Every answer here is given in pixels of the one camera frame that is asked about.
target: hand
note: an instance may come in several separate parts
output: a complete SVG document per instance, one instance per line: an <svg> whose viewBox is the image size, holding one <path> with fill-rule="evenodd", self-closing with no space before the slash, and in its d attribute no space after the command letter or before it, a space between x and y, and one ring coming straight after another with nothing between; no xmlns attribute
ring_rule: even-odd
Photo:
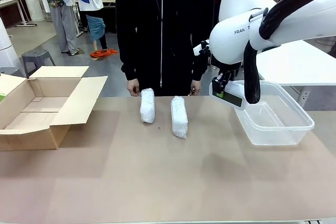
<svg viewBox="0 0 336 224"><path fill-rule="evenodd" d="M191 88L190 95L192 96L199 95L199 92L201 90L201 81L193 80L191 82L190 88Z"/></svg>
<svg viewBox="0 0 336 224"><path fill-rule="evenodd" d="M137 79L127 81L127 90L130 92L131 96L138 97L140 94L139 81Z"/></svg>

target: black hoodie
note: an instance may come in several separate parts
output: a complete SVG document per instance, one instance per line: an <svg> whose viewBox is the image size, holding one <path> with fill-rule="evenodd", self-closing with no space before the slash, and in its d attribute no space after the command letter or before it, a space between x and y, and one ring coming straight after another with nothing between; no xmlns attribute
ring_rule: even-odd
<svg viewBox="0 0 336 224"><path fill-rule="evenodd" d="M163 0L162 70L161 11L161 0L116 0L122 71L155 95L186 95L206 70L193 47L210 36L214 0Z"/></svg>

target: zipper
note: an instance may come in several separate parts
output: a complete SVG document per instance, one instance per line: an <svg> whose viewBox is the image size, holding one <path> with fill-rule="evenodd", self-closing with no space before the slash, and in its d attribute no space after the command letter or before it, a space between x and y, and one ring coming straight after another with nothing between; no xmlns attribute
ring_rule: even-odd
<svg viewBox="0 0 336 224"><path fill-rule="evenodd" d="M162 37L163 37L163 0L161 0L161 66L160 66L160 88L162 88Z"/></svg>

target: person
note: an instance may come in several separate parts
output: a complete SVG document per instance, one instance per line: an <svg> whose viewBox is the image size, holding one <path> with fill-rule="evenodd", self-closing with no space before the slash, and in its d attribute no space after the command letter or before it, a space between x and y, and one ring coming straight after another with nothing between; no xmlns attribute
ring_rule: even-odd
<svg viewBox="0 0 336 224"><path fill-rule="evenodd" d="M193 47L213 28L214 0L116 0L122 71L132 96L198 95L207 55Z"/></svg>
<svg viewBox="0 0 336 224"><path fill-rule="evenodd" d="M102 0L78 0L78 5L79 9L86 15L90 28L90 39L94 47L94 52L90 55L92 57L110 55L112 52L108 50L105 37ZM100 41L102 50L98 50L97 40Z"/></svg>
<svg viewBox="0 0 336 224"><path fill-rule="evenodd" d="M51 14L61 52L78 53L74 0L42 0L45 11Z"/></svg>

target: table leg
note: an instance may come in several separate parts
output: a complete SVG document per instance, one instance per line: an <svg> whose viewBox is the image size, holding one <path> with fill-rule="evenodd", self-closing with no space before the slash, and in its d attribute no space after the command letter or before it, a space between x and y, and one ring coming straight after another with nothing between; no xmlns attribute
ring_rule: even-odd
<svg viewBox="0 0 336 224"><path fill-rule="evenodd" d="M309 86L302 87L299 98L298 98L298 104L301 107L303 107L305 105L309 94L310 94L310 87Z"/></svg>
<svg viewBox="0 0 336 224"><path fill-rule="evenodd" d="M76 31L77 31L77 37L79 37L79 36L81 36L84 32L83 32L83 31L79 31L78 24L77 24L77 21L78 21L78 20L76 20L76 18L79 17L79 8L78 8L78 6L77 6L77 3L75 3L75 6L76 6L76 13L77 13L77 15L75 15L75 13L74 13L74 15L75 15L75 26L76 26Z"/></svg>
<svg viewBox="0 0 336 224"><path fill-rule="evenodd" d="M19 13L20 13L21 20L22 20L22 25L17 25L17 26L25 26L25 27L34 27L34 26L36 26L35 24L27 24L26 23L25 17L23 16L22 9L21 9L20 4L19 4L19 1L16 1L16 4L17 4L17 8L19 9Z"/></svg>

